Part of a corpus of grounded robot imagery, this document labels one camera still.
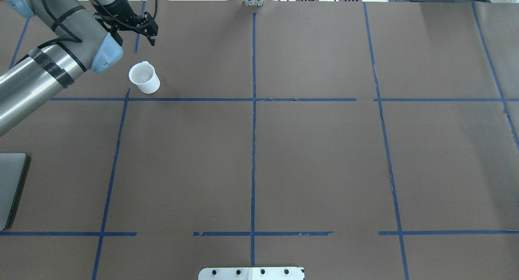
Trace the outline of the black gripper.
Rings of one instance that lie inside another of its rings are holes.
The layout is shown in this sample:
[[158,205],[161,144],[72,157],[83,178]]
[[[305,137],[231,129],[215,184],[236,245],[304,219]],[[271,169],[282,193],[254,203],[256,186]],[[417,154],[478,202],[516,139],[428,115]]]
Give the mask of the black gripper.
[[118,31],[138,32],[135,29],[136,14],[128,0],[96,0],[94,19],[110,33]]

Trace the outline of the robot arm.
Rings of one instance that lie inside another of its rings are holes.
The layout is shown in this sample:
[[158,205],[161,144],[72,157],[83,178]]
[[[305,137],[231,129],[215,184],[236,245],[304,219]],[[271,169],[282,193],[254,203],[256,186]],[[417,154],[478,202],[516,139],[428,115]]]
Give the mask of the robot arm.
[[119,27],[135,16],[128,0],[89,0],[92,15],[78,0],[4,0],[22,17],[37,16],[55,34],[1,76],[1,134],[4,135],[83,73],[104,73],[124,54],[122,42],[104,27]]

